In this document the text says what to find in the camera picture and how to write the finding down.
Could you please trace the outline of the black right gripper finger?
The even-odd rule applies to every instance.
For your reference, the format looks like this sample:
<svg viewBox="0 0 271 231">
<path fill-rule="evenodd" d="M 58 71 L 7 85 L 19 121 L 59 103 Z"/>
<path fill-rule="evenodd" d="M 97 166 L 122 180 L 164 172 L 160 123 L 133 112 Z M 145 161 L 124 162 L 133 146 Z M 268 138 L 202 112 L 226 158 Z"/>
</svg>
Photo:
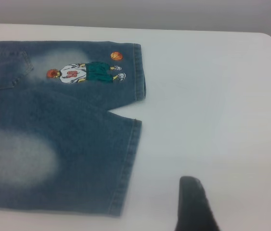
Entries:
<svg viewBox="0 0 271 231">
<path fill-rule="evenodd" d="M 195 177 L 183 176 L 179 183 L 177 231 L 220 231 L 205 189 Z"/>
</svg>

